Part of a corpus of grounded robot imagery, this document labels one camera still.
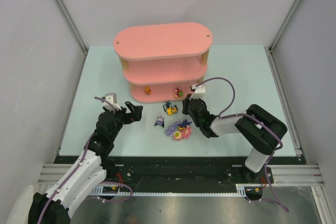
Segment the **pink bear strawberry figurine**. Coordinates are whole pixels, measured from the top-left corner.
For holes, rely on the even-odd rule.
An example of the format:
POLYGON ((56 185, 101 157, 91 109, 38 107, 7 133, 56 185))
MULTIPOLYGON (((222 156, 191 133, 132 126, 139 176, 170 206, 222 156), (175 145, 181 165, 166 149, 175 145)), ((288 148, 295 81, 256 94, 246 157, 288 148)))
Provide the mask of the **pink bear strawberry figurine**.
POLYGON ((184 92, 179 87, 176 87, 173 91, 173 96, 177 100, 183 99, 184 98, 184 92))

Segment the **black purple-bow imp figurine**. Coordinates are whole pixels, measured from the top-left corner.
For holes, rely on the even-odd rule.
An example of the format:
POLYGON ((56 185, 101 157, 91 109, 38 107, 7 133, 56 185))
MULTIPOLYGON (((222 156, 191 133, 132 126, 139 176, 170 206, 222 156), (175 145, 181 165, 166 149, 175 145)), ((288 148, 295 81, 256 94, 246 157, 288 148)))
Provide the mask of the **black purple-bow imp figurine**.
POLYGON ((161 127, 164 127, 164 120, 165 120, 165 116, 163 115, 158 115, 156 121, 155 121, 155 124, 154 126, 161 126, 161 127))

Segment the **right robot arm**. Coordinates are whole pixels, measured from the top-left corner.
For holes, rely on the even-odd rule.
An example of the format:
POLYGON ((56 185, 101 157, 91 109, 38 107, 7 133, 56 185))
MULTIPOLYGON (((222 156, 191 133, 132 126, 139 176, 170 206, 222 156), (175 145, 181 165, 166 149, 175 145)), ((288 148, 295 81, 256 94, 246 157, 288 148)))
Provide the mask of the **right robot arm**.
POLYGON ((252 145, 242 167, 243 180, 249 183, 256 180, 275 151, 283 147, 287 126, 257 104, 243 113, 226 116, 211 114, 202 99, 186 98, 182 105, 182 113, 191 117, 206 138, 240 133, 252 145))

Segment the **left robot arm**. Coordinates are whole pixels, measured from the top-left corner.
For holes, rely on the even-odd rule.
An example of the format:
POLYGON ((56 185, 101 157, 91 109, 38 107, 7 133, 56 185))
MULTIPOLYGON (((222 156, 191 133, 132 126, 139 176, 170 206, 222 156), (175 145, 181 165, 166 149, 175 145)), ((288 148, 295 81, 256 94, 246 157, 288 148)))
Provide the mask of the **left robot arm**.
POLYGON ((104 100, 104 112, 75 163, 44 194, 35 193, 28 223, 70 223, 74 213, 111 169, 108 156, 124 125, 142 119, 143 106, 125 102, 125 107, 104 100))

